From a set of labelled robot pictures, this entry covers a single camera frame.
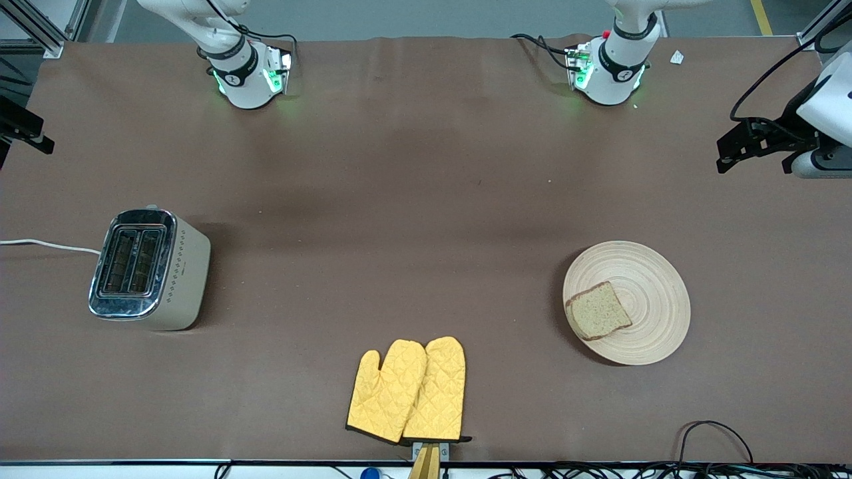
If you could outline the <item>brown bread slice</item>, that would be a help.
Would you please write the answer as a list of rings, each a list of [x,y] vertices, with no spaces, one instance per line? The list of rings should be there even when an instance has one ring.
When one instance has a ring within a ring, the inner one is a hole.
[[[567,321],[584,341],[603,339],[633,325],[611,282],[579,292],[566,302]]]

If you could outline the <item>beige chrome two-slot toaster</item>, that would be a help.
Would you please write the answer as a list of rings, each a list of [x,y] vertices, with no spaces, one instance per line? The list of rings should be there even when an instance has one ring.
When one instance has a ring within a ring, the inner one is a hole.
[[[170,210],[149,204],[110,222],[89,288],[89,312],[147,331],[182,331],[200,314],[211,243]]]

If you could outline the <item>yellow quilted oven mitt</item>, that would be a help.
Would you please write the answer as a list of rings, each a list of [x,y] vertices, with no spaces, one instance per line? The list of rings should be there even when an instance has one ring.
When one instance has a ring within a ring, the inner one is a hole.
[[[403,430],[409,442],[464,443],[463,404],[467,364],[465,351],[455,337],[441,337],[425,348],[427,364],[413,411]]]
[[[418,397],[428,358],[416,341],[397,339],[387,349],[360,358],[345,428],[381,442],[401,442]]]

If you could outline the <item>tan wooden post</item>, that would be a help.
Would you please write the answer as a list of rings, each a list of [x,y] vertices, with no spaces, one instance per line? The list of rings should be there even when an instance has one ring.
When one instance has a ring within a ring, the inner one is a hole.
[[[407,479],[439,479],[441,470],[441,448],[439,443],[423,443]]]

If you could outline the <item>brown table cover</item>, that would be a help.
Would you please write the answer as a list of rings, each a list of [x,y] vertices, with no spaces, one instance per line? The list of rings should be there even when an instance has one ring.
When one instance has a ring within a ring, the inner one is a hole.
[[[398,458],[345,430],[359,359],[451,335],[459,460],[670,460],[716,420],[760,462],[851,463],[852,181],[715,166],[796,45],[663,39],[599,107],[514,40],[303,42],[298,97],[256,111],[191,45],[68,45],[29,101],[54,154],[12,146],[0,238],[98,248],[157,204],[209,237],[209,280],[192,329],[155,333],[91,315],[93,254],[0,247],[0,460]],[[615,240],[690,295],[663,361],[606,360],[567,321],[572,261]]]

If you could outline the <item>round light wooden plate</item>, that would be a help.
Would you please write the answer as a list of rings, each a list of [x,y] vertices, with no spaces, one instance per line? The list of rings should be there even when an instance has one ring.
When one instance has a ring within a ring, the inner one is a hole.
[[[569,303],[609,282],[631,320],[629,327],[582,345],[622,366],[647,366],[675,353],[690,329],[690,295],[678,270],[648,246],[606,241],[585,249],[563,280],[562,302]]]

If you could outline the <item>aluminium frame profile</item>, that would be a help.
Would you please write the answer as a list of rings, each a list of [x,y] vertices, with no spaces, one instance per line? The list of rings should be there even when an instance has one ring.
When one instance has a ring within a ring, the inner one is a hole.
[[[829,0],[825,8],[797,34],[798,43],[804,45],[809,42],[819,31],[830,25],[834,19],[840,18],[849,9],[852,9],[852,0]]]
[[[93,0],[0,0],[0,51],[61,57],[76,41]]]

